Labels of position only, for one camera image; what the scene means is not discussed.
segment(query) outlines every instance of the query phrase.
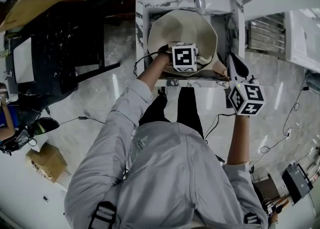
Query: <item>glossy tile floor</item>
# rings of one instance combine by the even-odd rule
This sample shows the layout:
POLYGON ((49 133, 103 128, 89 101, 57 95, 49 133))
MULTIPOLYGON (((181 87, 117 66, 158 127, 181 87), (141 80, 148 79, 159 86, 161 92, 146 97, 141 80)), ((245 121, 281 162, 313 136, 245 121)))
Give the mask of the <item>glossy tile floor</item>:
MULTIPOLYGON (((120 26, 105 26, 105 60, 112 64, 118 60, 123 65, 89 80, 81 82, 78 90, 65 100, 50 106, 51 116, 60 123, 78 116, 88 116, 104 121, 116 99, 135 78, 133 74, 136 60, 135 22, 126 21, 120 26)), ((276 57, 246 53, 245 61, 264 86, 267 103, 258 116, 250 119, 250 159, 254 163, 261 157, 262 146, 273 146, 284 138, 283 126, 289 111, 295 103, 304 80, 304 69, 292 63, 280 61, 276 57)), ((81 74, 94 66, 78 68, 81 74)), ((179 87, 168 87, 168 104, 165 109, 167 119, 176 121, 179 87)), ((221 87, 196 88, 197 109, 203 132, 212 125, 219 113, 231 114, 226 109, 225 94, 221 87)), ((299 109, 293 111, 286 129, 292 128, 290 137, 255 164, 254 178, 259 180, 271 174, 275 183, 292 161, 297 161, 311 148, 320 143, 320 96, 311 91, 302 91, 299 109)), ((226 158, 232 139, 234 116, 220 117, 216 129, 208 136, 208 144, 220 157, 226 158)), ((102 124, 93 120, 74 120, 48 133, 49 143, 57 146, 73 174, 95 140, 102 124)))

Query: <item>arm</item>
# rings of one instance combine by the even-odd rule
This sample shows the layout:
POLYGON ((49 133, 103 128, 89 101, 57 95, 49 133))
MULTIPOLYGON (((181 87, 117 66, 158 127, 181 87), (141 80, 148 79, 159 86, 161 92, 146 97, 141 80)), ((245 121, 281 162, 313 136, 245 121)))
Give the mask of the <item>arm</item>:
POLYGON ((243 214, 253 213, 268 228, 268 217, 255 192, 249 173, 249 117, 235 116, 231 146, 224 171, 234 189, 243 214))
POLYGON ((278 214, 277 212, 273 212, 270 218, 269 229, 276 229, 277 222, 278 222, 278 214))
POLYGON ((74 173, 64 200, 65 216, 72 228, 87 229, 98 203, 123 180, 132 132, 152 101, 150 90, 162 73, 165 60, 156 58, 117 99, 74 173))
POLYGON ((168 55, 158 55, 150 64, 150 66, 139 75, 138 79, 147 84, 150 90, 152 91, 161 73, 169 63, 170 58, 168 55))
POLYGON ((235 116, 227 164, 237 165, 249 161, 249 117, 235 116))
MULTIPOLYGON (((3 89, 6 86, 4 84, 1 84, 0 87, 3 89)), ((3 141, 8 138, 11 138, 16 133, 16 130, 15 130, 15 126, 14 126, 14 122, 12 120, 11 114, 10 114, 9 109, 6 104, 7 92, 6 91, 1 92, 0 96, 2 97, 1 107, 2 107, 2 110, 4 113, 5 123, 6 123, 6 127, 0 128, 0 141, 3 141)))

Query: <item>person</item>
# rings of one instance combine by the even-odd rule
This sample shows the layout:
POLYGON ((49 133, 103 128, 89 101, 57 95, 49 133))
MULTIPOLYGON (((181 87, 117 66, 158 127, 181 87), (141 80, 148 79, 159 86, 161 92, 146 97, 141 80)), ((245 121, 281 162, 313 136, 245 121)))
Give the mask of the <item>person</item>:
POLYGON ((163 91, 149 106, 168 64, 158 55, 115 102, 69 184, 66 219, 74 229, 267 229, 249 173, 249 117, 235 116, 221 167, 203 139, 192 88, 181 89, 177 122, 165 119, 163 91), (245 224, 251 218, 257 224, 245 224))
POLYGON ((278 222, 278 214, 274 211, 270 217, 270 223, 268 229, 276 229, 276 224, 278 222))
POLYGON ((0 83, 0 145, 19 132, 19 129, 31 127, 45 108, 65 99, 72 92, 73 90, 62 95, 19 94, 17 101, 7 104, 7 87, 0 83))

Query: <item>black device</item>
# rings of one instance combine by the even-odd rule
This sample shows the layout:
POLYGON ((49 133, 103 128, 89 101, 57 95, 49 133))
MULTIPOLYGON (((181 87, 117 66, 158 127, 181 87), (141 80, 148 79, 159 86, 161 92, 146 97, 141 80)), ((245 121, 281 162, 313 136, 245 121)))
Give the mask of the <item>black device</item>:
POLYGON ((88 2, 58 2, 21 31, 6 34, 10 93, 60 96, 84 80, 119 67, 120 61, 105 64, 105 17, 99 8, 88 2), (34 81, 17 83, 14 49, 29 38, 34 81), (98 69, 76 74, 75 67, 89 65, 98 65, 98 69))
POLYGON ((53 131, 59 128, 59 126, 59 122, 53 118, 39 118, 32 124, 31 128, 27 129, 22 126, 12 137, 2 141, 0 144, 0 152, 11 156, 12 152, 20 150, 29 143, 29 140, 33 139, 34 136, 53 131))
POLYGON ((299 163, 293 165, 290 164, 285 169, 282 175, 282 179, 290 193, 294 204, 296 204, 313 188, 307 174, 302 169, 299 163))

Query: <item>marble sink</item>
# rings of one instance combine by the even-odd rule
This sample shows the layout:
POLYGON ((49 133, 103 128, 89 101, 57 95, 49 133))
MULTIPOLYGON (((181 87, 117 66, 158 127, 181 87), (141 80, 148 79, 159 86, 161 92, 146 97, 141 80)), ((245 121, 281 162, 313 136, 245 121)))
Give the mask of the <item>marble sink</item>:
MULTIPOLYGON (((217 53, 224 60, 229 52, 245 55, 245 17, 243 0, 205 0, 206 13, 203 16, 218 36, 217 53)), ((161 16, 173 10, 196 11, 193 0, 136 0, 135 31, 136 60, 148 54, 148 36, 152 24, 161 16)), ((137 75, 151 63, 147 57, 137 64, 137 75)), ((213 71, 203 71, 192 77, 163 73, 157 86, 181 87, 228 87, 223 78, 213 71)))

